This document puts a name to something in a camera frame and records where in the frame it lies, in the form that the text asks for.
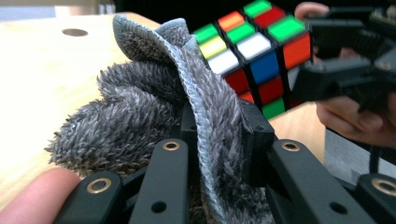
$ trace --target screw hole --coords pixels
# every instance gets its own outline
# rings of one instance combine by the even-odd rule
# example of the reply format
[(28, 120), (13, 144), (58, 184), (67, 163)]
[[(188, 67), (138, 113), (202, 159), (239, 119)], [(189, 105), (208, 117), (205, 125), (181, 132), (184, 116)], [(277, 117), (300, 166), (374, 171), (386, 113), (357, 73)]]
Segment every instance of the screw hole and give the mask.
[(264, 131), (264, 127), (262, 127), (262, 126), (256, 126), (256, 130), (257, 130), (257, 131)]
[(154, 213), (161, 213), (166, 210), (166, 203), (156, 202), (151, 206), (151, 211)]
[(330, 203), (330, 208), (338, 214), (345, 215), (347, 213), (347, 209), (340, 203)]
[(178, 150), (180, 145), (177, 142), (167, 142), (163, 144), (163, 149), (168, 151)]
[(282, 144), (282, 147), (284, 149), (286, 149), (287, 151), (298, 151), (298, 150), (300, 150), (300, 147), (295, 145), (295, 144), (293, 144), (293, 143), (284, 143), (284, 144)]

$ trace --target wooden surface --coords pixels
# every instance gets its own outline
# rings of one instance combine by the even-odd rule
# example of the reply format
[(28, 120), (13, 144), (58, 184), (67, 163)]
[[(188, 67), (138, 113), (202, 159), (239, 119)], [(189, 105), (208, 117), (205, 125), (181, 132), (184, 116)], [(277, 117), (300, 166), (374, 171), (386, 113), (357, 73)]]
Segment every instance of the wooden surface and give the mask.
[[(130, 19), (155, 28), (136, 14)], [(101, 69), (128, 59), (118, 48), (112, 16), (0, 23), (0, 210), (33, 178), (54, 167), (44, 150), (68, 115), (100, 97)], [(86, 36), (64, 35), (77, 28)], [(279, 138), (300, 141), (322, 160), (324, 128), (315, 105), (271, 120)]]

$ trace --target brass screw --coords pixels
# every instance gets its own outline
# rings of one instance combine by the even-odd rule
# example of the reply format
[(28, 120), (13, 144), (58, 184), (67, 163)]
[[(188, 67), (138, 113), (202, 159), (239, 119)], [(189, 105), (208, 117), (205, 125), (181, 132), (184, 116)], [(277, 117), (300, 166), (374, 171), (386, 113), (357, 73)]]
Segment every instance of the brass screw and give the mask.
[[(101, 188), (96, 188), (96, 187), (94, 186), (95, 184), (97, 184), (97, 183), (99, 183), (99, 182), (102, 182), (102, 181), (105, 182), (105, 184), (104, 184)], [(110, 188), (110, 185), (111, 185), (111, 180), (110, 180), (109, 178), (104, 178), (104, 177), (102, 177), (102, 178), (97, 178), (97, 179), (93, 180), (93, 181), (87, 186), (87, 191), (88, 191), (89, 193), (93, 193), (93, 194), (101, 193), (101, 192), (107, 190), (108, 188)]]
[(295, 145), (294, 143), (283, 143), (282, 147), (286, 149), (287, 151), (298, 151), (300, 150), (300, 147)]
[(168, 151), (178, 150), (180, 148), (180, 144), (177, 142), (167, 142), (163, 144), (163, 149)]

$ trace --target gray fuzzy glove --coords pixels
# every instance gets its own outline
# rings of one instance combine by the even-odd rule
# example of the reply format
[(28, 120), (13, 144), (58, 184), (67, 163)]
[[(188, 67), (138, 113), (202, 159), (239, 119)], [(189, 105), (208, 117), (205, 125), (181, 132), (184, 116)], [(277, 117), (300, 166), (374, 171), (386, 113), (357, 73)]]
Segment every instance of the gray fuzzy glove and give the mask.
[(198, 133), (200, 186), (191, 186), (192, 223), (272, 223), (264, 190), (242, 179), (244, 138), (252, 134), (240, 102), (205, 65), (182, 19), (150, 30), (115, 16), (114, 33), (132, 60), (101, 72), (103, 99), (83, 106), (55, 134), (51, 160), (82, 175), (129, 175), (149, 163), (157, 142), (189, 101)]

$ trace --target human finger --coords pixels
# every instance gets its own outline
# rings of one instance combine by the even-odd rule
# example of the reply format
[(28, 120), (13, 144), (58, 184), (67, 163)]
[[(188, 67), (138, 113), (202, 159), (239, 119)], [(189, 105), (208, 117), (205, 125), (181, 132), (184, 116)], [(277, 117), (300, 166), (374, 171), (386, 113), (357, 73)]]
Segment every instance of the human finger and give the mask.
[(294, 16), (303, 20), (307, 16), (325, 14), (329, 11), (329, 7), (314, 2), (302, 2), (294, 9)]
[(363, 132), (376, 132), (383, 125), (383, 120), (379, 115), (370, 110), (358, 112), (359, 104), (346, 96), (317, 102), (317, 106), (319, 106), (319, 109), (328, 110), (335, 116), (345, 120)]
[(79, 177), (70, 170), (48, 170), (0, 212), (0, 223), (52, 223), (79, 181)]

